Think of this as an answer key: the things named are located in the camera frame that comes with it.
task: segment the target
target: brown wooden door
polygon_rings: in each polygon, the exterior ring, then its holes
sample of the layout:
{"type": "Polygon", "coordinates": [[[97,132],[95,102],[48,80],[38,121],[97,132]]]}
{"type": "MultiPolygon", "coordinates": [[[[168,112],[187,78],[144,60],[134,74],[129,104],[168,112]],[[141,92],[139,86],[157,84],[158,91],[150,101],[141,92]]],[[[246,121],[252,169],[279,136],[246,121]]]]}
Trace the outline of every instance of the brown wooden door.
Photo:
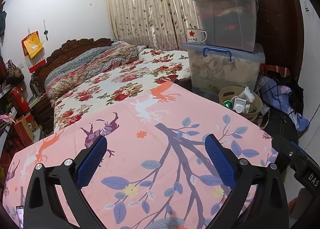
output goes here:
{"type": "Polygon", "coordinates": [[[290,69],[298,80],[304,47],[299,0],[258,0],[256,42],[262,44],[266,64],[290,69]]]}

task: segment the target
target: carved wooden headboard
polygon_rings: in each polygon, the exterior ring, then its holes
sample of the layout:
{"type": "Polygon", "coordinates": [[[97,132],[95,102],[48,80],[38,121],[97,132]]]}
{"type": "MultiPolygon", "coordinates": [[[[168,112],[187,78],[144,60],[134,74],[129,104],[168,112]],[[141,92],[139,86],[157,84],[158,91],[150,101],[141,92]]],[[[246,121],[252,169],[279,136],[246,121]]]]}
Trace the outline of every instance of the carved wooden headboard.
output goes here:
{"type": "Polygon", "coordinates": [[[110,46],[112,43],[113,41],[107,38],[101,38],[97,41],[94,41],[93,39],[68,40],[61,48],[55,50],[51,56],[47,58],[46,64],[39,66],[33,73],[33,80],[30,81],[30,88],[33,94],[36,94],[33,85],[42,92],[45,92],[44,81],[54,69],[92,48],[110,46]]]}

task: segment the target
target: beige floral curtain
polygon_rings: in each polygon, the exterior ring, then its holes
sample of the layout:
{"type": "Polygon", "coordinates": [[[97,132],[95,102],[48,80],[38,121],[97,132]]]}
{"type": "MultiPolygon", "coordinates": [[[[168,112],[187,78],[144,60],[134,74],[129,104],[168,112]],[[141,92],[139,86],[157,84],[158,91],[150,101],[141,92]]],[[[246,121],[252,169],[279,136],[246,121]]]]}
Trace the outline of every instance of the beige floral curtain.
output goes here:
{"type": "Polygon", "coordinates": [[[201,23],[192,0],[107,0],[116,39],[162,50],[181,50],[190,25],[201,23]]]}

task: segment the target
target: calendar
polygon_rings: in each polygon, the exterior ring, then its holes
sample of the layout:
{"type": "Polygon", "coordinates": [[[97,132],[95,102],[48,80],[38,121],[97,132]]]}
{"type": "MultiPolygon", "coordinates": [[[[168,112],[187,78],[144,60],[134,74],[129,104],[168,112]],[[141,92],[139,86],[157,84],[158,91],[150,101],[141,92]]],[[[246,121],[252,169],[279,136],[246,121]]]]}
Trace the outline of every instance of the calendar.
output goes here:
{"type": "Polygon", "coordinates": [[[33,58],[30,58],[29,53],[24,45],[24,41],[26,41],[30,35],[26,36],[22,41],[22,48],[23,48],[23,53],[24,53],[24,58],[26,60],[26,64],[29,68],[29,72],[32,74],[34,71],[40,66],[45,64],[45,58],[44,58],[44,48],[40,50],[33,58]]]}

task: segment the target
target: clear storage container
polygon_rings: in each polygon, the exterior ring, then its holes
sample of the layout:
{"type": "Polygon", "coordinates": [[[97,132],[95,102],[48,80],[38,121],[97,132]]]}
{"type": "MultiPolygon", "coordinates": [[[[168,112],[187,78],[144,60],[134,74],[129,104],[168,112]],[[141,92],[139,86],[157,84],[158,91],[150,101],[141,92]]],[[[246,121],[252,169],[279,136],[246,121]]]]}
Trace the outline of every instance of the clear storage container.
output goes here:
{"type": "Polygon", "coordinates": [[[258,0],[194,0],[207,45],[253,52],[258,0]]]}
{"type": "Polygon", "coordinates": [[[192,91],[217,102],[219,91],[228,86],[248,86],[253,91],[265,62],[260,44],[255,44],[253,53],[188,43],[182,48],[188,51],[192,91]]]}

